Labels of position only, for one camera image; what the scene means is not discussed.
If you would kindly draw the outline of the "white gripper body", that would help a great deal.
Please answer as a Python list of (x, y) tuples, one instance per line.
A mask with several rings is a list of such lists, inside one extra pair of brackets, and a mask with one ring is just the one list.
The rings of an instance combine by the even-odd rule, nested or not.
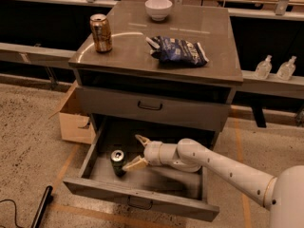
[(153, 166), (160, 166), (160, 150), (161, 150), (162, 142), (148, 142), (143, 151), (144, 158), (146, 161)]

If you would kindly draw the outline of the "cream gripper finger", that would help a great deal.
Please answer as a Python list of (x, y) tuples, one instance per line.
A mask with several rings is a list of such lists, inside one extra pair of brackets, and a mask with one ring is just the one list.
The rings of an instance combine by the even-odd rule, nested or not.
[(147, 147), (147, 145), (150, 143), (150, 140), (148, 138), (146, 138), (145, 136), (136, 134), (135, 138), (137, 141), (139, 141), (143, 147)]
[(148, 165), (148, 161), (141, 157), (137, 156), (132, 161), (128, 162), (126, 165), (123, 166), (123, 171), (131, 172), (145, 168)]

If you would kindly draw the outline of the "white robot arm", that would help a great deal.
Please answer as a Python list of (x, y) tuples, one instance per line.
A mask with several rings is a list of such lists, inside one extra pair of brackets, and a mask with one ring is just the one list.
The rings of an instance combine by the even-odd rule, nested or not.
[(138, 135), (141, 156), (127, 163), (126, 172), (148, 165), (168, 165), (185, 172), (205, 167), (270, 211), (269, 228), (304, 228), (304, 166), (297, 165), (272, 176), (222, 156), (202, 144), (182, 139), (177, 143), (151, 141)]

